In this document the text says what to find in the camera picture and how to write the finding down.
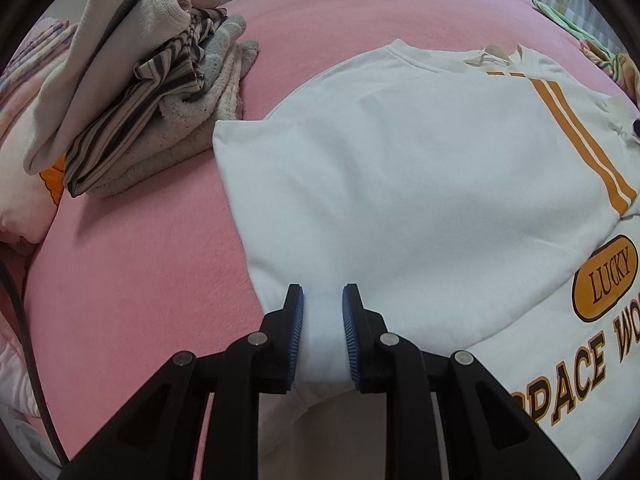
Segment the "pink fleece surface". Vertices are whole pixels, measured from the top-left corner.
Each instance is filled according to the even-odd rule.
[[[260,43],[242,88],[248,120],[395,38],[439,50],[493,43],[512,52],[521,43],[589,88],[621,93],[528,0],[236,0],[227,8],[246,18],[243,38]],[[28,275],[26,306],[71,456],[175,351],[220,351],[255,330],[262,311],[212,154],[106,200],[65,194]]]

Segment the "black cable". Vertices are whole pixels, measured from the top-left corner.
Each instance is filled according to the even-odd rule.
[[[49,437],[51,445],[58,456],[58,460],[60,460],[60,465],[65,466],[69,462],[69,458],[66,455],[65,449],[62,447],[62,443],[56,433],[56,429],[53,427],[53,421],[51,420],[51,415],[44,399],[44,392],[42,391],[42,385],[40,384],[36,358],[33,354],[33,346],[31,345],[29,324],[27,323],[27,315],[24,311],[22,298],[18,293],[18,288],[15,286],[14,279],[2,260],[0,260],[0,282],[11,299],[15,317],[18,320],[18,330],[20,331],[20,341],[22,343],[22,350],[24,351],[24,360],[27,365],[31,386],[33,387],[33,395],[36,398],[36,404],[38,405],[38,410],[40,411],[44,428],[47,431],[47,436]]]

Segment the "pink bed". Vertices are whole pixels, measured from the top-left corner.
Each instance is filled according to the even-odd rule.
[[[245,118],[334,64],[401,38],[439,50],[518,43],[592,89],[620,89],[529,0],[236,0],[260,55]],[[106,200],[65,195],[31,266],[26,307],[42,384],[70,456],[175,351],[220,351],[262,311],[211,153]]]

